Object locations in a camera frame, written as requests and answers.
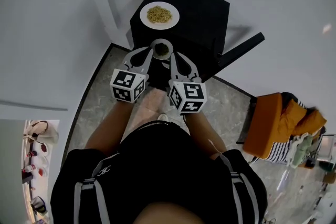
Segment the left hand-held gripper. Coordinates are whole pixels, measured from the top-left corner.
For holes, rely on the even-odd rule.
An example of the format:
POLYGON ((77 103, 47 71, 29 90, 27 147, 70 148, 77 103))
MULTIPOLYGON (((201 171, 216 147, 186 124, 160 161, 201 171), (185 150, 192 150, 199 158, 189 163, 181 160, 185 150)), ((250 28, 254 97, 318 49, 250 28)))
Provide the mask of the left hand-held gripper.
POLYGON ((115 68, 110 81, 111 93, 115 99, 134 103, 139 98, 146 88, 152 56, 153 49, 150 47, 141 47, 126 54, 123 69, 131 70, 115 68))

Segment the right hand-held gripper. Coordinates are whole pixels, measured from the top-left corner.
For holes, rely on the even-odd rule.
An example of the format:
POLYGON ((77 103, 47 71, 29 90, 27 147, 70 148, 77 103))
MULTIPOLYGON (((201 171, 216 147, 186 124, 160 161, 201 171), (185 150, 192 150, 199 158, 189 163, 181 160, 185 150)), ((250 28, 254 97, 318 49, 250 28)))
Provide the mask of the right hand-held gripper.
POLYGON ((198 113, 207 102, 206 86, 198 82, 182 82, 198 77, 197 66, 184 54, 173 52, 170 57, 170 101, 179 114, 198 113))

